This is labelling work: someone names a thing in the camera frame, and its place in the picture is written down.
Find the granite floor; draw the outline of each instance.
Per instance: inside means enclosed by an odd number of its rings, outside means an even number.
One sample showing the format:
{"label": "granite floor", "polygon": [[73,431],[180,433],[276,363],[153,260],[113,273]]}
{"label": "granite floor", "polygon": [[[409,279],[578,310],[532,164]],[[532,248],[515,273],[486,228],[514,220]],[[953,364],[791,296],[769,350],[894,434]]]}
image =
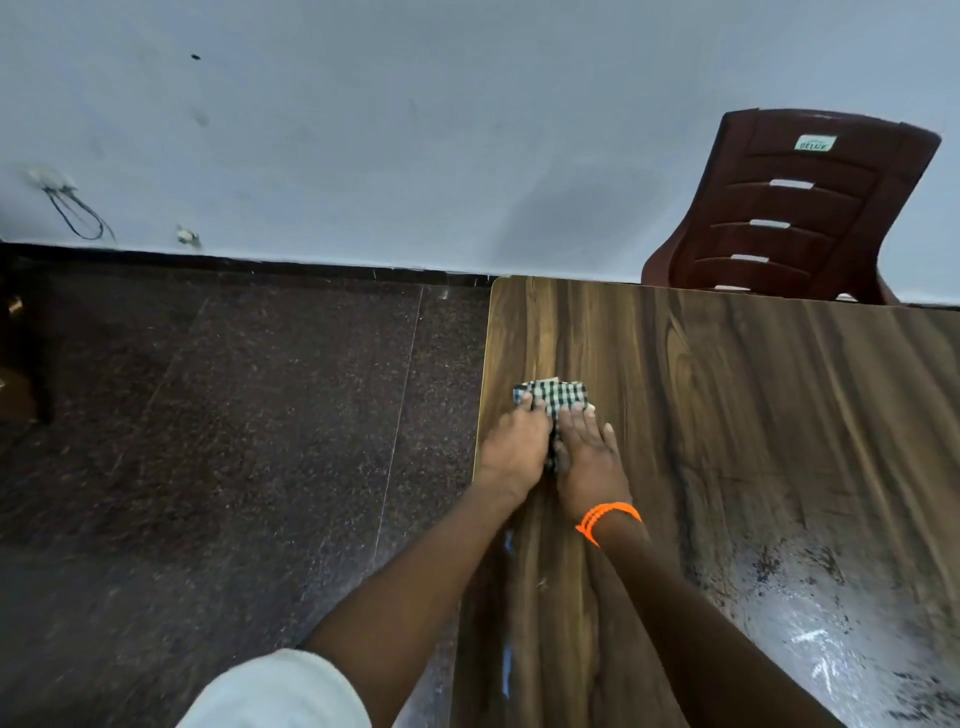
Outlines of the granite floor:
{"label": "granite floor", "polygon": [[[173,725],[468,482],[489,289],[64,264],[0,425],[0,723]],[[399,725],[447,724],[455,619]]]}

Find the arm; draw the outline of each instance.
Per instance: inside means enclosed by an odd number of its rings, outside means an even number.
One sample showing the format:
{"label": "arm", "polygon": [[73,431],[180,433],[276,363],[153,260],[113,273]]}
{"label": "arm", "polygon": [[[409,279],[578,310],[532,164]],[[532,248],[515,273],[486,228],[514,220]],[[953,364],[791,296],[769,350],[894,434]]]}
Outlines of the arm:
{"label": "arm", "polygon": [[[560,415],[564,446],[560,497],[576,522],[599,503],[632,502],[613,428],[592,408]],[[691,728],[842,728],[696,589],[664,565],[643,524],[622,512],[603,516],[593,537],[616,569],[660,655]]]}
{"label": "arm", "polygon": [[550,420],[530,396],[480,448],[473,484],[421,538],[338,604],[303,648],[329,660],[375,728],[393,725],[496,532],[540,479]]}

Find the chair label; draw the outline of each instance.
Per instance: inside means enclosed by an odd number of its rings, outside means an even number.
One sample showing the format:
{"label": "chair label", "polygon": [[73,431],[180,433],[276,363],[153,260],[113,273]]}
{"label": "chair label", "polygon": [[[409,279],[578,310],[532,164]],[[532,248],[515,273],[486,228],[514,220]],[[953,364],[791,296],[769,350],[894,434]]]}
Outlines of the chair label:
{"label": "chair label", "polygon": [[815,133],[801,134],[797,139],[795,150],[801,152],[829,152],[833,149],[833,142],[837,140],[836,136],[821,136]]}

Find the shirt sleeve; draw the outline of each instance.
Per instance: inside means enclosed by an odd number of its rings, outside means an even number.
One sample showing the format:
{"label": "shirt sleeve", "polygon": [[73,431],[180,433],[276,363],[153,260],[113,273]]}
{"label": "shirt sleeve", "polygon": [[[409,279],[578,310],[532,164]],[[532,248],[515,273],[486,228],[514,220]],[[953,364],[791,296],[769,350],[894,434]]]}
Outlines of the shirt sleeve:
{"label": "shirt sleeve", "polygon": [[371,728],[346,677],[324,658],[296,649],[238,665],[200,693],[180,728]]}

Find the wood grain surface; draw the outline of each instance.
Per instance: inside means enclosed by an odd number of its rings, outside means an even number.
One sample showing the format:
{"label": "wood grain surface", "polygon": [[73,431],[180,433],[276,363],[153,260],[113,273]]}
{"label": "wood grain surface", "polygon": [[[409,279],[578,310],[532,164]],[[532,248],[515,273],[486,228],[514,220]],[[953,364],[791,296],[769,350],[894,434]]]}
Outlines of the wood grain surface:
{"label": "wood grain surface", "polygon": [[[582,380],[663,557],[756,644],[850,726],[960,725],[958,362],[950,311],[501,279],[478,435]],[[451,724],[685,726],[553,485],[465,596]]]}

